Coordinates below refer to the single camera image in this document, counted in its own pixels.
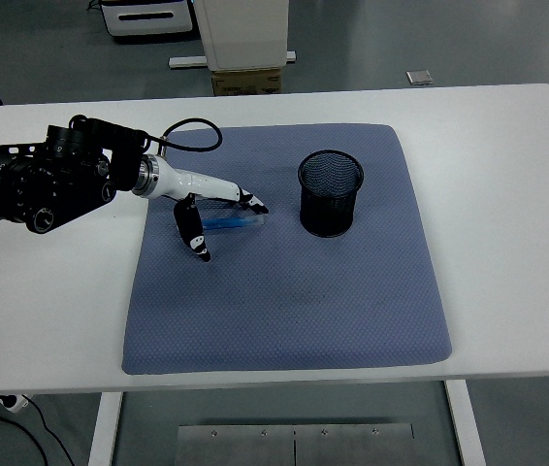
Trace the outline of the white and black hand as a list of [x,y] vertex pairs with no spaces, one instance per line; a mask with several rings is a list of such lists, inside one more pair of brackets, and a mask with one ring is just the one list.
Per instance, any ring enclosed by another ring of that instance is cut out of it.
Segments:
[[184,244],[205,262],[210,261],[210,252],[196,206],[197,198],[234,202],[257,215],[269,212],[261,200],[236,183],[174,169],[159,156],[155,156],[154,160],[157,163],[158,175],[151,197],[168,197],[176,202],[174,217],[179,236]]

